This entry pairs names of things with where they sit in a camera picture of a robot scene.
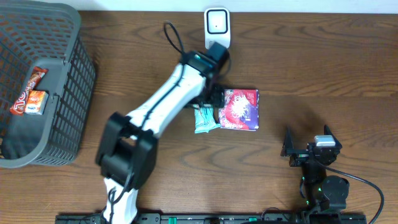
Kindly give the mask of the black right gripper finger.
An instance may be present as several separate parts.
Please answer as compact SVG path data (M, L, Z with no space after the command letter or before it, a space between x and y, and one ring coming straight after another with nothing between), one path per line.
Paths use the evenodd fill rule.
M323 132L324 132L324 135L330 136L330 139L332 139L334 141L335 145L339 144L339 141L337 140L335 135L332 133L331 129L329 128L329 126L327 124L324 125Z
M282 157L287 157L287 156L292 155L293 153L294 153L294 145L293 145L292 135L291 135L290 129L287 128L286 132L285 132L285 139L284 139L284 143L283 143L280 155Z

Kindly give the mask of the teal snack packet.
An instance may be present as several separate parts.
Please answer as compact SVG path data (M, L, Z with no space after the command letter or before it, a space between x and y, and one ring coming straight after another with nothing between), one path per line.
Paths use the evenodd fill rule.
M220 123L215 121L214 109L202 107L194 110L195 134L209 133L209 131L220 128Z

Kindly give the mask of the purple red snack packet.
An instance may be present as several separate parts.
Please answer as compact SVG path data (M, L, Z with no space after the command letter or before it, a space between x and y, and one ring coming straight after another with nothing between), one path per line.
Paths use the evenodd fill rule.
M225 89L218 118L223 129L255 131L259 128L259 91Z

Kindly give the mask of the small orange snack packet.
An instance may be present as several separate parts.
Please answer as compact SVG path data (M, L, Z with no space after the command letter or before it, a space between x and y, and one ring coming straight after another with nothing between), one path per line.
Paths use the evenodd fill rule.
M42 115L47 103L49 94L46 91L32 90L29 94L24 113Z

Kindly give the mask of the orange Top chocolate bar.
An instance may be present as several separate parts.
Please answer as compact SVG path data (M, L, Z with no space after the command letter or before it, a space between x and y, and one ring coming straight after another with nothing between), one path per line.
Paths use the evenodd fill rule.
M32 74L29 78L26 88L21 93L20 97L10 107L10 112L13 115L22 116L24 114L25 106L29 98L29 94L40 83L41 79L47 74L49 70L40 67L34 67Z

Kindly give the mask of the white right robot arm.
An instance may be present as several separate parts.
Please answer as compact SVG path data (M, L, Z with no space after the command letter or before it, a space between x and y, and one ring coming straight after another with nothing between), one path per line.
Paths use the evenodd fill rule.
M341 211L346 208L349 182L337 175L326 174L341 148L328 126L324 126L323 134L315 136L305 149L295 148L292 134L286 130L281 156L289 158L289 166L302 169L300 190L308 207L298 214L298 222L343 223Z

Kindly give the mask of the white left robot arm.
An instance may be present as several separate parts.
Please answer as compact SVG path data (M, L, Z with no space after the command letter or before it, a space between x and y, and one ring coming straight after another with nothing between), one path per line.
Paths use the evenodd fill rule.
M162 133L184 107L207 100L200 95L229 61L227 50L185 53L144 104L127 115L115 112L109 117L95 159L107 190L103 223L133 222L137 193L154 170Z

